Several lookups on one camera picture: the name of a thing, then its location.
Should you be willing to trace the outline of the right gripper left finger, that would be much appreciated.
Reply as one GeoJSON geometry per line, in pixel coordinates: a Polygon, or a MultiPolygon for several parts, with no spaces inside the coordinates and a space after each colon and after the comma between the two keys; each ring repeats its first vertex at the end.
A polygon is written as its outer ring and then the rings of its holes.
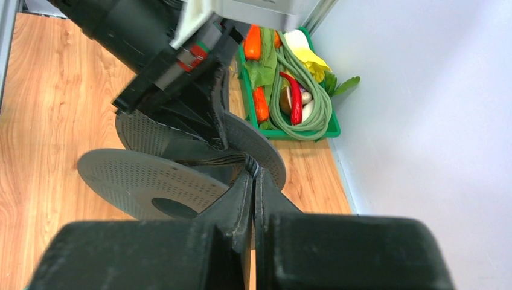
{"type": "Polygon", "coordinates": [[[253,177],[190,221],[73,222],[44,252],[30,289],[248,289],[253,177]]]}

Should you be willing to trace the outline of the dark grey cable spool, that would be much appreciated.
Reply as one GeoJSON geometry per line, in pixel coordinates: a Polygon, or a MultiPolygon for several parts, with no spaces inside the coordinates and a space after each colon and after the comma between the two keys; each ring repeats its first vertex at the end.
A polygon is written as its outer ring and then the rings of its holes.
{"type": "Polygon", "coordinates": [[[119,114],[115,128],[122,149],[95,149],[77,163],[84,182],[108,203],[136,219],[192,219],[221,197],[251,156],[286,183],[284,161],[259,130],[226,112],[226,150],[143,114],[119,114]]]}

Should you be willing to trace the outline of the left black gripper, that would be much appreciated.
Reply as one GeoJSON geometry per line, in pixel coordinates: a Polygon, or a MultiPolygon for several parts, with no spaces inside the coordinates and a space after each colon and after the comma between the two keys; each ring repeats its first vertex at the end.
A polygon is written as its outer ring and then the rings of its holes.
{"type": "Polygon", "coordinates": [[[227,149],[221,101],[226,69],[208,67],[220,60],[222,49],[241,44],[244,36],[244,23],[209,18],[178,48],[161,50],[112,104],[127,114],[150,114],[153,121],[214,149],[227,149]]]}

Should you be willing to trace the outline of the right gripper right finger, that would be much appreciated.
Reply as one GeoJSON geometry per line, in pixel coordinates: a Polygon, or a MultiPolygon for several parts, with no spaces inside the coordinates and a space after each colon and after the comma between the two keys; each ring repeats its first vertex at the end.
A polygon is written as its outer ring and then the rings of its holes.
{"type": "Polygon", "coordinates": [[[262,169],[254,181],[258,289],[453,289],[438,243],[405,217],[311,214],[262,169]]]}

